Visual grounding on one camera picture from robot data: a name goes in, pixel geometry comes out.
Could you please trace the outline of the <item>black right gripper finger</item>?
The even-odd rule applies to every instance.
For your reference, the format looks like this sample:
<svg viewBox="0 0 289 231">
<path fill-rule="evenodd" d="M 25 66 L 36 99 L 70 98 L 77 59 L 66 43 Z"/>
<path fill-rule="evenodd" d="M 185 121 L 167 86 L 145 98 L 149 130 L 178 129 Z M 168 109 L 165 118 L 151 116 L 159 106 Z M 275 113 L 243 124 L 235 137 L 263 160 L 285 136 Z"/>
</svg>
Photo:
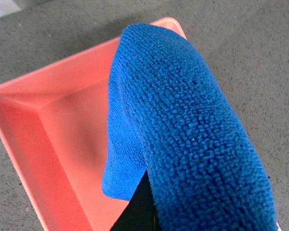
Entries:
<svg viewBox="0 0 289 231">
<path fill-rule="evenodd" d="M 112 231 L 160 231 L 148 173 L 145 172 L 129 204 L 111 227 Z"/>
</svg>

